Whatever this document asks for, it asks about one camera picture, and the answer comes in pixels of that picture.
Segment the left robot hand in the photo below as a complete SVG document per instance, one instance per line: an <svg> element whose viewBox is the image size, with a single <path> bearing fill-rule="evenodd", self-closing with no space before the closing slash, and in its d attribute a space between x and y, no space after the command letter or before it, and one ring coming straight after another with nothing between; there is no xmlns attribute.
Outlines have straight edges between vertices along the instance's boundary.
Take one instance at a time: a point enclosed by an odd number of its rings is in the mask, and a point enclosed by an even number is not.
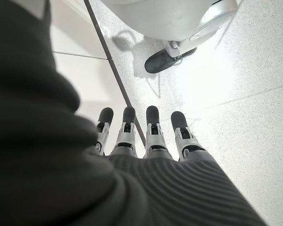
<svg viewBox="0 0 283 226"><path fill-rule="evenodd" d="M101 123L56 70L50 2L0 0L0 226L262 226L175 112L178 161L154 144L144 158L97 148Z"/></svg>

